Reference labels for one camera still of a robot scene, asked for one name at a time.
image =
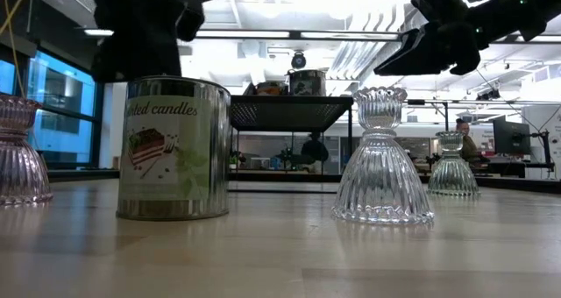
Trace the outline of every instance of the clear glass candlestick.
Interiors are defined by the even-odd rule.
[[[366,129],[344,171],[335,217],[372,224],[420,224],[433,220],[413,162],[395,141],[403,89],[371,88],[355,93],[359,122]]]
[[[464,133],[442,131],[437,136],[440,138],[443,156],[435,165],[435,170],[430,176],[429,193],[456,196],[477,195],[479,188],[472,170],[460,156]]]
[[[0,95],[0,205],[44,202],[53,195],[46,166],[25,141],[39,103]]]

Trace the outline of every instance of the security camera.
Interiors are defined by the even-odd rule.
[[[295,56],[292,58],[292,68],[302,69],[306,67],[306,58],[303,52],[296,52]]]

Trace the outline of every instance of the person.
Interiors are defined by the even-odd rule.
[[[320,174],[322,172],[322,163],[325,162],[330,154],[322,142],[319,141],[319,132],[309,134],[311,140],[308,140],[302,147],[301,155],[308,156],[314,162],[309,165],[309,172],[312,174]]]
[[[461,152],[462,158],[468,162],[481,161],[481,155],[477,150],[477,146],[469,136],[470,125],[465,120],[459,118],[456,120],[456,131],[461,131],[464,134],[464,145],[462,146]]]

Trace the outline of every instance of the window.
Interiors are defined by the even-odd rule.
[[[9,62],[0,60],[0,92],[12,94],[16,78],[16,67]]]
[[[97,161],[101,118],[91,76],[53,56],[30,59],[27,97],[43,103],[29,141],[50,168],[93,166]]]

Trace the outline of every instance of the pink glass vase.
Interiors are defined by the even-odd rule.
[[[32,100],[0,95],[0,205],[53,198],[45,163],[25,141],[40,108]]]

